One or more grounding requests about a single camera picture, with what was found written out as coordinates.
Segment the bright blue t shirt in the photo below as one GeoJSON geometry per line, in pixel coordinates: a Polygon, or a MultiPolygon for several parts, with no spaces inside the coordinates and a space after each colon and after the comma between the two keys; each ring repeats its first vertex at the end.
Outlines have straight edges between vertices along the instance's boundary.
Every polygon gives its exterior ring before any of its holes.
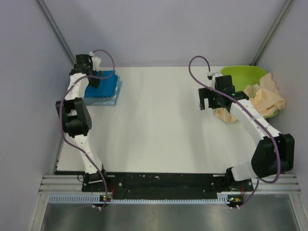
{"type": "Polygon", "coordinates": [[[115,94],[115,90],[119,81],[119,76],[115,73],[111,77],[102,79],[98,88],[87,86],[85,90],[85,98],[107,98],[115,94]]]}

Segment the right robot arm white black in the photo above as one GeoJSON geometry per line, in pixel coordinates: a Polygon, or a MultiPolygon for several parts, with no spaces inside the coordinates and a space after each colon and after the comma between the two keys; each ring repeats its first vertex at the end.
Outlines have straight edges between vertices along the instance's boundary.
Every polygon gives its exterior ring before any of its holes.
{"type": "Polygon", "coordinates": [[[260,179],[293,169],[293,136],[282,134],[270,125],[249,97],[243,91],[235,90],[230,75],[215,77],[214,86],[200,88],[198,94],[200,109],[205,109],[205,102],[211,109],[226,109],[243,125],[256,145],[249,161],[227,169],[224,183],[229,190],[237,190],[243,180],[260,179]]]}

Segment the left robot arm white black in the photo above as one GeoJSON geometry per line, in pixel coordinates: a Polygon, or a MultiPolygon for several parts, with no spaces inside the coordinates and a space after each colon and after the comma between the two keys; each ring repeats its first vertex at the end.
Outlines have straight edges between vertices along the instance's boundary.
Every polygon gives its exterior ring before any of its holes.
{"type": "Polygon", "coordinates": [[[56,102],[56,110],[61,123],[61,136],[71,147],[77,149],[85,166],[85,183],[99,191],[109,186],[103,164],[90,144],[89,131],[92,128],[90,113],[84,96],[87,86],[99,85],[95,65],[100,59],[88,54],[76,56],[76,64],[69,73],[70,83],[64,99],[56,102]]]}

